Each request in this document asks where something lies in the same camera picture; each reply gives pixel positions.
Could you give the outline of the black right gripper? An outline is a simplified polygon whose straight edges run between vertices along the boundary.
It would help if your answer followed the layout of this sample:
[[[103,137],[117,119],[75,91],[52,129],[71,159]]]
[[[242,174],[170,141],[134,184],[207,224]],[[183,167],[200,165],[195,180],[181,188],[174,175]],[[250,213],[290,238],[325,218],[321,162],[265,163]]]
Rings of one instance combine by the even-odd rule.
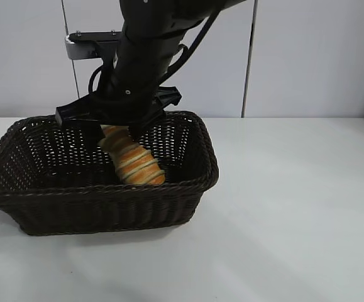
[[[181,63],[172,62],[182,49],[179,39],[66,39],[65,47],[71,60],[102,60],[88,93],[55,112],[64,128],[89,126],[92,143],[106,137],[103,124],[128,126],[132,139],[140,139],[146,125],[181,99],[175,87],[161,86]]]

